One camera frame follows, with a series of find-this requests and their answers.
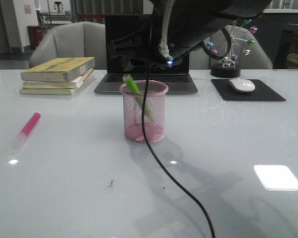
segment laptop screen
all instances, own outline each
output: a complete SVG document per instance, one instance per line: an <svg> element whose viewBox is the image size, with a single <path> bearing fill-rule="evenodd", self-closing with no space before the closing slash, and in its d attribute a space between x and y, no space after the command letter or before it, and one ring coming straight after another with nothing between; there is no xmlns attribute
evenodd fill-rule
<svg viewBox="0 0 298 238"><path fill-rule="evenodd" d="M149 20L151 15L145 14L120 14L120 15L107 15L105 17L106 29L106 44L112 40L117 40L142 29L143 25ZM124 74L121 66L121 59L117 57L110 59L107 54L107 72L113 74ZM145 67L137 66L128 73L139 74L145 73ZM178 74L189 72L189 56L183 58L183 62L179 65L174 65L168 68L154 67L150 69L152 74Z"/></svg>

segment red trash bin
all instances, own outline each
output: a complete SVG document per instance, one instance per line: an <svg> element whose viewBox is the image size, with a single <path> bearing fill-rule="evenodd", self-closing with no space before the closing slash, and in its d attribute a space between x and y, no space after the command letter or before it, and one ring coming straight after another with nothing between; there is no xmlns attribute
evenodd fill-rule
<svg viewBox="0 0 298 238"><path fill-rule="evenodd" d="M30 40L30 47L31 49L36 49L38 45L43 40L42 34L42 27L41 26L27 26L29 40Z"/></svg>

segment pink highlighter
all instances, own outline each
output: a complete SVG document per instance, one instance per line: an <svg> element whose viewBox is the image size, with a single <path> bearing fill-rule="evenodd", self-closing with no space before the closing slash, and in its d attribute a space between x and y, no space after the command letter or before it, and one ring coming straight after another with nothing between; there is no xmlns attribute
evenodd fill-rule
<svg viewBox="0 0 298 238"><path fill-rule="evenodd" d="M41 118L41 115L39 113L34 113L31 119L28 121L28 123L24 126L24 128L21 130L19 135L14 140L12 147L13 149L18 149L22 146L25 139L28 137L36 123Z"/></svg>

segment laptop keyboard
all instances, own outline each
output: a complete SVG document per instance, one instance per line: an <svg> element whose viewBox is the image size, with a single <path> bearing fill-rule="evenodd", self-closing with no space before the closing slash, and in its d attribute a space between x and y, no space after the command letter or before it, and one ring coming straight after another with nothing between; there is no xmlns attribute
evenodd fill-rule
<svg viewBox="0 0 298 238"><path fill-rule="evenodd" d="M155 80L159 82L177 82L177 83L188 83L189 80L185 74L150 74L150 80ZM146 80L146 74L133 74L135 80ZM110 74L105 82L123 82L122 74Z"/></svg>

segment white cable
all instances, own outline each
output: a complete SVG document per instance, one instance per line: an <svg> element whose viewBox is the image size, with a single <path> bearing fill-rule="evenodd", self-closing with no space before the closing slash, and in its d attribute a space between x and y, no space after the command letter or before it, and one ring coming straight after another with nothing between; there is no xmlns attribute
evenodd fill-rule
<svg viewBox="0 0 298 238"><path fill-rule="evenodd" d="M161 33L162 38L161 38L161 43L159 45L160 53L165 58L168 58L168 59L172 59L172 57L169 55L169 49L168 49L168 44L167 44L167 35L168 35L169 20L170 20L173 2L174 2L174 0L167 0L166 6L165 6L163 22L162 22L162 33Z"/></svg>

